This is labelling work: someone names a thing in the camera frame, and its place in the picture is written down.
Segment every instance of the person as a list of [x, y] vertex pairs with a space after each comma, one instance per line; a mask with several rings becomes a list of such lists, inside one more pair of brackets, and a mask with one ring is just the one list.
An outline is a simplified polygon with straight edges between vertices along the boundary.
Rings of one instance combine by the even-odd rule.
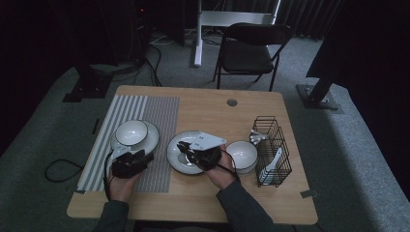
[[[219, 164], [233, 170], [231, 157], [222, 152]], [[235, 177], [220, 167], [205, 171], [210, 181], [220, 189], [217, 199], [226, 213], [226, 218], [235, 232], [276, 232], [278, 228], [263, 210], [259, 203], [236, 181]], [[130, 179], [113, 178], [109, 185], [111, 200], [103, 207], [101, 218], [94, 228], [94, 232], [124, 231], [129, 212], [129, 200], [133, 194], [134, 186], [141, 173]], [[205, 232], [212, 231], [202, 228], [180, 228], [163, 230], [144, 228], [143, 232]]]

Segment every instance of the cable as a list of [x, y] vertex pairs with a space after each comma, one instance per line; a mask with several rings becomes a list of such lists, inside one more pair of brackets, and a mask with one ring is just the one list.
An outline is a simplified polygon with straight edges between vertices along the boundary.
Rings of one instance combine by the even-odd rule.
[[138, 76], [138, 74], [139, 74], [139, 71], [135, 72], [135, 74], [133, 74], [131, 76], [128, 76], [128, 77], [125, 77], [125, 78], [122, 78], [122, 79], [113, 79], [112, 82], [121, 82], [121, 81], [124, 81], [124, 80], [134, 78], [134, 83], [135, 83], [135, 80], [136, 80], [136, 77]]
[[102, 170], [102, 173], [103, 173], [103, 178], [102, 178], [103, 188], [105, 190], [106, 199], [108, 199], [108, 200], [111, 200], [111, 194], [109, 193], [109, 184], [111, 184], [111, 181], [114, 177], [108, 182], [108, 178], [106, 176], [106, 169], [108, 167], [108, 160], [111, 157], [112, 152], [113, 151], [111, 151], [110, 153], [108, 153], [108, 155], [106, 155], [105, 161], [103, 163], [103, 170]]
[[154, 73], [154, 82], [155, 82], [155, 84], [157, 86], [162, 87], [162, 84], [161, 84], [160, 80], [158, 79], [158, 75], [157, 75], [158, 67], [160, 65], [160, 61], [161, 61], [161, 58], [162, 58], [162, 53], [157, 47], [153, 46], [152, 44], [150, 44], [150, 46], [158, 52], [159, 59], [158, 59], [158, 62], [157, 62], [155, 67], [151, 64], [151, 62], [148, 59], [146, 59], [146, 61], [147, 61], [148, 65], [151, 67], [151, 70]]
[[138, 70], [138, 72], [134, 75], [135, 79], [133, 80], [133, 84], [132, 84], [132, 85], [136, 85], [136, 77], [138, 76], [138, 74], [139, 74], [139, 70]]
[[236, 172], [236, 163], [235, 163], [235, 160], [233, 159], [232, 155], [230, 155], [228, 152], [226, 152], [226, 151], [224, 151], [224, 150], [221, 150], [221, 151], [222, 151], [222, 152], [225, 152], [228, 156], [231, 157], [231, 159], [232, 159], [232, 161], [233, 161], [233, 165], [234, 165], [234, 167], [233, 167], [233, 170], [234, 170], [234, 171], [231, 171], [229, 168], [227, 168], [227, 167], [225, 167], [225, 166], [223, 166], [223, 165], [220, 165], [219, 163], [217, 164], [217, 166], [220, 167], [220, 168], [222, 168], [223, 170], [229, 172], [230, 174], [232, 174], [232, 175], [235, 177], [236, 181], [239, 182], [239, 183], [241, 183], [241, 178], [239, 178], [238, 172]]
[[92, 69], [95, 73], [98, 73], [98, 74], [117, 75], [117, 74], [134, 73], [136, 71], [139, 71], [143, 65], [144, 65], [143, 62], [141, 63], [141, 62], [133, 61], [131, 66], [125, 67], [121, 70], [112, 71], [112, 72], [106, 72], [106, 71], [102, 71], [96, 68], [92, 68]]
[[[67, 178], [64, 178], [64, 179], [52, 179], [52, 178], [50, 178], [49, 175], [48, 175], [48, 169], [50, 169], [50, 167], [51, 167], [53, 164], [55, 164], [56, 162], [60, 162], [60, 161], [67, 162], [67, 163], [70, 163], [70, 164], [72, 164], [72, 165], [78, 167], [78, 171], [76, 171], [73, 175], [71, 175], [71, 176], [69, 176], [69, 177], [67, 177]], [[67, 160], [67, 159], [57, 159], [57, 160], [51, 162], [51, 163], [45, 168], [44, 176], [45, 176], [45, 178], [46, 178], [49, 182], [52, 182], [52, 183], [62, 183], [62, 182], [69, 181], [69, 180], [72, 179], [75, 175], [77, 175], [78, 173], [80, 173], [83, 169], [84, 169], [84, 166], [78, 165], [78, 164], [76, 164], [76, 163], [73, 162], [73, 161], [70, 161], [70, 160]]]
[[150, 79], [151, 79], [152, 85], [154, 86], [154, 85], [157, 85], [157, 84], [156, 84], [156, 82], [155, 82], [153, 73], [154, 73], [154, 72], [153, 72], [153, 70], [151, 69], [151, 70], [150, 70]]

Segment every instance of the black wire basket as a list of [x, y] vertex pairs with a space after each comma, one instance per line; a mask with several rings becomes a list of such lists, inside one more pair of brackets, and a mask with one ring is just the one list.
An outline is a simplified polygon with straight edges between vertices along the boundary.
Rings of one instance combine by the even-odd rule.
[[255, 171], [258, 186], [278, 187], [292, 172], [292, 167], [286, 141], [275, 116], [258, 116], [254, 120], [249, 139], [257, 149]]

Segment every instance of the gray sleeve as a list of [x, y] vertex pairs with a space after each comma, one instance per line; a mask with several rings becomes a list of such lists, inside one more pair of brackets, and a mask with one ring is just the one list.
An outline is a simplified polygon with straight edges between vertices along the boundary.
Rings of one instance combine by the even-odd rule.
[[94, 232], [125, 231], [130, 206], [122, 201], [109, 201], [103, 206], [102, 216]]
[[234, 181], [217, 194], [235, 232], [276, 232], [278, 228], [259, 203]]

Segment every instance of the gray striped mat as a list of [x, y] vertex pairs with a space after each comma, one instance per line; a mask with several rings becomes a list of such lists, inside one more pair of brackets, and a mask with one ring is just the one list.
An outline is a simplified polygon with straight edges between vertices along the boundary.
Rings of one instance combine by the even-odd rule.
[[154, 160], [148, 164], [135, 191], [168, 192], [171, 167], [166, 158], [166, 148], [175, 135], [178, 105], [178, 97], [115, 95], [78, 183], [78, 190], [103, 191], [103, 164], [111, 152], [111, 134], [124, 122], [145, 120], [158, 128], [160, 141], [154, 150]]

